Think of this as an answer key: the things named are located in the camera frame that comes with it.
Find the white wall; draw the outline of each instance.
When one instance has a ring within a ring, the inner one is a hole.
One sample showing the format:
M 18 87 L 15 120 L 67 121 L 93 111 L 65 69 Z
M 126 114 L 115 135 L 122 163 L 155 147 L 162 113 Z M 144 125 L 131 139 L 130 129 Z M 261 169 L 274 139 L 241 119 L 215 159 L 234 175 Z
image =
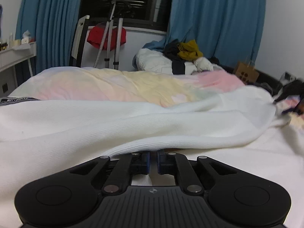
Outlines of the white wall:
M 1 38 L 2 40 L 9 39 L 10 33 L 13 33 L 15 38 L 16 25 L 18 19 L 18 13 L 22 0 L 0 0 L 0 4 L 3 7 L 1 17 Z
M 119 70 L 121 71 L 134 71 L 132 66 L 133 57 L 137 54 L 137 52 L 148 42 L 152 40 L 160 41 L 165 37 L 164 32 L 153 31 L 144 32 L 141 31 L 140 28 L 126 28 L 127 29 L 127 42 L 120 47 L 120 63 Z M 85 46 L 83 49 L 82 56 L 82 65 L 81 67 L 93 67 L 96 57 L 97 57 L 98 49 L 94 48 L 88 42 L 85 42 Z M 105 67 L 105 54 L 106 51 L 102 51 L 99 64 L 97 68 L 101 69 Z M 113 58 L 114 58 L 114 50 L 111 51 L 110 54 L 110 68 L 113 67 Z
M 304 78 L 304 0 L 266 0 L 255 66 L 277 79 L 285 71 Z

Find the brown paper bag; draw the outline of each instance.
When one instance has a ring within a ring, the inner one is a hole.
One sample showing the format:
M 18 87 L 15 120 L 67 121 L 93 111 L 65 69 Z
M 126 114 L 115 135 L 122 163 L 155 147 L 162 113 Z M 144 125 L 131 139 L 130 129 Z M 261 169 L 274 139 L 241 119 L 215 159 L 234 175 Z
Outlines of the brown paper bag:
M 244 84 L 248 82 L 256 82 L 259 77 L 259 73 L 253 66 L 247 65 L 242 62 L 238 62 L 233 74 L 235 74 Z

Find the yellow clothing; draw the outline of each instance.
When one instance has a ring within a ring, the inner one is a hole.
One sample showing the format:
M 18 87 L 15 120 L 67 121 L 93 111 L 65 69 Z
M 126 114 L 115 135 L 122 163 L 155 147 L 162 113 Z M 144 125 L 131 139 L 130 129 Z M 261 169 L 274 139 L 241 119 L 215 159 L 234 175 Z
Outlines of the yellow clothing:
M 186 61 L 194 61 L 203 56 L 203 53 L 200 52 L 195 39 L 190 40 L 188 43 L 180 43 L 178 45 L 178 49 L 180 51 L 177 55 Z

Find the red garment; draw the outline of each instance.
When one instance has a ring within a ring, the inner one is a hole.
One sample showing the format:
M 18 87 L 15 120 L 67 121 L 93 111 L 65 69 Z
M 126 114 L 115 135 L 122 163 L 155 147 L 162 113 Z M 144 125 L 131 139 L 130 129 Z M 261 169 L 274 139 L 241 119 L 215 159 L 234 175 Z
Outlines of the red garment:
M 87 42 L 90 43 L 91 45 L 93 45 L 95 48 L 99 49 L 104 30 L 105 30 L 104 27 L 103 28 L 99 27 L 99 26 L 93 27 L 89 32 Z M 110 50 L 115 49 L 116 33 L 117 33 L 117 28 L 114 28 L 112 30 Z M 122 28 L 120 45 L 123 45 L 126 42 L 126 34 L 127 34 L 127 31 L 125 30 L 125 28 Z M 107 33 L 107 36 L 105 38 L 105 42 L 103 45 L 104 50 L 106 50 L 107 46 L 108 46 L 108 35 L 109 35 L 109 31 Z

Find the curtain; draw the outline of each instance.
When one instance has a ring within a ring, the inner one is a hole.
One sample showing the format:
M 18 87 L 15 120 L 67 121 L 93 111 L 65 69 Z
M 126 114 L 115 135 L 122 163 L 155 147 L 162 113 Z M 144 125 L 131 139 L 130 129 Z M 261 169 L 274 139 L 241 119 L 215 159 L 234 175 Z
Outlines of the curtain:
M 266 0 L 172 0 L 167 36 L 144 48 L 162 51 L 178 39 L 195 39 L 200 51 L 234 67 L 254 61 L 262 37 Z
M 81 0 L 22 0 L 16 39 L 29 30 L 37 42 L 33 73 L 68 66 Z M 16 66 L 18 84 L 29 78 L 27 63 Z

